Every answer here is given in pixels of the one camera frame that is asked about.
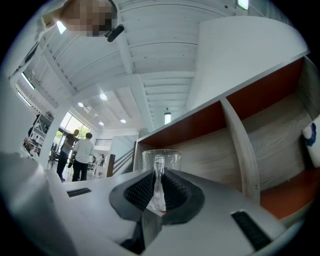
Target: black pants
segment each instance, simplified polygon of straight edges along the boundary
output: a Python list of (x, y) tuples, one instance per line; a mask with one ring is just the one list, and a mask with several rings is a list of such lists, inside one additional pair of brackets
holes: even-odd
[(79, 175), (81, 172), (81, 180), (86, 181), (87, 180), (87, 170), (88, 170), (88, 164), (87, 163), (82, 163), (78, 162), (77, 160), (74, 160), (73, 164), (73, 182), (77, 182), (79, 179)]
[(58, 165), (56, 167), (56, 173), (59, 175), (59, 177), (62, 177), (62, 173), (66, 167), (67, 161), (68, 161), (67, 153), (60, 151)]

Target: ceiling light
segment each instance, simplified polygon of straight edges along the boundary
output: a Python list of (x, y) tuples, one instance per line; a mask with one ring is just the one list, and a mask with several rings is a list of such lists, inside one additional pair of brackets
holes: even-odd
[(236, 5), (244, 10), (249, 9), (249, 0), (236, 0)]
[(57, 21), (56, 25), (61, 35), (67, 30), (67, 28), (62, 24), (61, 21)]
[(25, 103), (28, 104), (29, 107), (31, 107), (31, 104), (21, 95), (20, 92), (18, 92), (18, 95), (23, 99), (23, 101), (24, 101)]
[(171, 113), (170, 112), (164, 113), (164, 125), (170, 122), (171, 122)]
[(21, 73), (22, 77), (24, 78), (24, 80), (26, 80), (26, 82), (28, 83), (28, 85), (32, 88), (32, 90), (35, 89), (35, 87), (29, 82), (28, 78), (26, 77), (26, 75), (22, 72)]
[(104, 93), (101, 93), (100, 94), (100, 98), (101, 98), (101, 100), (107, 100), (107, 96), (104, 94)]

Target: black slot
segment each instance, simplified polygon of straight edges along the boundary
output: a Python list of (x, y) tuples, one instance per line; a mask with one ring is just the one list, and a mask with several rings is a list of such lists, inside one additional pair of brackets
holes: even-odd
[(271, 243), (270, 238), (267, 237), (245, 211), (237, 211), (232, 213), (231, 216), (256, 251), (259, 251)]
[(85, 188), (80, 188), (80, 189), (76, 189), (76, 190), (71, 190), (71, 191), (67, 191), (68, 195), (70, 198), (75, 197), (75, 196), (80, 196), (82, 194), (86, 194), (91, 192), (91, 190), (87, 187)]

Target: person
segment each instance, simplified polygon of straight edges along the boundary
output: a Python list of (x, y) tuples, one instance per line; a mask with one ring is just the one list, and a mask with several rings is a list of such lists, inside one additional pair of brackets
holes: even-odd
[(61, 147), (58, 165), (56, 167), (56, 173), (59, 175), (61, 181), (65, 182), (66, 180), (62, 177), (62, 173), (66, 167), (68, 156), (70, 151), (73, 149), (74, 143), (76, 141), (76, 136), (78, 136), (79, 130), (74, 130), (73, 134), (69, 133), (64, 140), (64, 143)]
[(92, 134), (88, 132), (85, 135), (85, 139), (81, 139), (74, 146), (73, 151), (76, 152), (75, 160), (73, 164), (73, 182), (77, 182), (81, 172), (81, 180), (87, 180), (87, 170), (90, 162), (90, 156), (94, 155), (94, 145), (91, 143), (90, 139)]
[(105, 163), (105, 155), (104, 154), (101, 154), (101, 157), (102, 157), (102, 159), (101, 159), (101, 162), (100, 162), (100, 166), (104, 166), (104, 163)]
[(92, 156), (92, 164), (95, 164), (96, 161), (97, 161), (97, 158), (93, 155), (93, 156)]
[(3, 70), (12, 84), (27, 68), (40, 38), (61, 22), (68, 31), (87, 37), (101, 37), (117, 25), (117, 7), (112, 0), (50, 0), (27, 22), (12, 43)]

